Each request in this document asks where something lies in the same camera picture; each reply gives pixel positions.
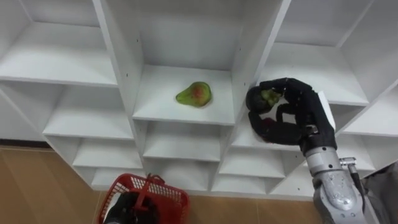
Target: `plastic basket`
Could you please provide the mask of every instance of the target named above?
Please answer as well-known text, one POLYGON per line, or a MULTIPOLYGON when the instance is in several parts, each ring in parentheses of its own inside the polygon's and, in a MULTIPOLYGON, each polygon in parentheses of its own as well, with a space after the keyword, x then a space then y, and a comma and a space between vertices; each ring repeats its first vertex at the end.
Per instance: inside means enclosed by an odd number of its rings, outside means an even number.
POLYGON ((159 212, 159 224, 184 224, 188 216, 190 202, 186 192, 175 187, 165 185, 158 175, 149 174, 147 178, 133 174, 122 174, 113 183, 101 206, 98 224, 103 224, 106 211, 116 193, 137 192, 139 197, 134 208, 141 207, 144 197, 149 197, 159 212))

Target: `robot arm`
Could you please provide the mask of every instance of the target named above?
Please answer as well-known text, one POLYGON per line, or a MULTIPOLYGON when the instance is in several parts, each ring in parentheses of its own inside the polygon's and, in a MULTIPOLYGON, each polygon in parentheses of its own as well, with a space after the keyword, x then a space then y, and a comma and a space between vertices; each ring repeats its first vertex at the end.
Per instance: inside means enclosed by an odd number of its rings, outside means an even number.
POLYGON ((296 79, 281 78, 251 88, 246 106, 251 126, 263 140, 300 146, 313 177, 314 204, 325 223, 367 223, 364 192, 354 161, 338 158, 335 124, 323 93, 315 93, 311 86, 296 79), (264 98, 269 91, 287 101, 278 106, 276 121, 260 117, 275 104, 275 99, 264 98), (284 122, 283 113, 294 115, 296 124, 284 122), (351 177, 341 164, 349 165, 351 177))

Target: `floor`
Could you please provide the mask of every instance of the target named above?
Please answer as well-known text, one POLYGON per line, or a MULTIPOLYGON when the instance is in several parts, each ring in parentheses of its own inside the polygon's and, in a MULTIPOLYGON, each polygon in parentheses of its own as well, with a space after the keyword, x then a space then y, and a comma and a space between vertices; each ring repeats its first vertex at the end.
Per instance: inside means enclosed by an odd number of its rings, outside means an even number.
MULTIPOLYGON (((96 223, 92 191, 54 152, 0 148, 1 223, 96 223)), ((310 202, 191 197, 191 224, 320 224, 310 202)))

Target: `small green fruit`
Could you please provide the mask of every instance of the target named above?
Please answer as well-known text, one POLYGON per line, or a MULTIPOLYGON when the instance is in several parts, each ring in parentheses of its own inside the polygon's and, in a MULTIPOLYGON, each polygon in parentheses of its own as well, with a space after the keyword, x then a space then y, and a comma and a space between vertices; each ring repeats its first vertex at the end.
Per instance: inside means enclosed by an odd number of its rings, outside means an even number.
POLYGON ((183 105, 205 106, 211 100, 210 86, 205 82, 194 82, 177 94, 175 99, 183 105))
POLYGON ((274 106, 275 104, 277 104, 281 96, 282 96, 281 94, 276 93, 272 90, 261 91, 262 99, 266 100, 269 106, 274 106))

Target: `white shelf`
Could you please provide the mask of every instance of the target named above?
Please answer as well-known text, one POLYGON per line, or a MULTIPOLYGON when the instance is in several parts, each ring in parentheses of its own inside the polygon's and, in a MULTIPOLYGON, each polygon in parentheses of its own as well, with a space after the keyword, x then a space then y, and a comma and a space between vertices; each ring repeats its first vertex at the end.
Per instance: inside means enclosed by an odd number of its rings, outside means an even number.
POLYGON ((312 197, 314 189, 312 177, 307 167, 299 167, 292 175, 284 179, 272 192, 272 195, 290 195, 312 197))
POLYGON ((117 87, 100 28, 33 22, 0 61, 0 79, 117 87))
POLYGON ((44 134, 84 138, 133 139, 117 89, 69 86, 44 134))
MULTIPOLYGON (((265 115, 265 117, 270 117, 273 120, 276 120, 277 105, 273 107, 273 109, 265 115)), ((294 123, 294 119, 289 118, 286 121, 294 123)), ((280 144, 273 144, 269 142, 264 142, 253 130, 249 122, 249 118, 247 113, 243 115, 243 119, 238 126, 238 130, 236 131, 236 137, 232 142, 233 147, 248 147, 248 148, 257 148, 257 149, 270 149, 270 150, 285 150, 285 151, 300 151, 299 146, 284 146, 280 144)))
POLYGON ((95 175, 93 181, 91 182, 91 186, 96 190, 108 190, 113 182, 121 175, 121 174, 134 174, 141 177, 145 177, 145 172, 143 170, 134 170, 134 169, 109 169, 109 168, 98 168, 95 171, 95 175))
POLYGON ((284 178, 284 162, 279 151, 230 149, 220 168, 220 174, 284 178))
POLYGON ((145 65, 135 119, 200 124, 234 124, 229 72, 145 65), (206 82, 213 99, 202 108, 179 104, 175 96, 193 82, 206 82))
POLYGON ((266 194, 264 179, 260 177, 241 177, 219 175, 211 188, 212 192, 235 192, 246 194, 266 194))
POLYGON ((132 141, 83 139, 74 166, 142 169, 132 141))
POLYGON ((315 91, 324 91, 329 103, 369 103, 343 54, 334 47, 274 44, 261 76, 261 81, 296 78, 315 91))
POLYGON ((166 184, 183 190, 207 191, 214 167, 208 162, 160 161, 151 159, 150 173, 161 176, 166 184))
POLYGON ((144 157, 220 161, 220 128, 208 124, 150 122, 144 157))
POLYGON ((383 96, 343 133, 398 137, 398 87, 383 96))

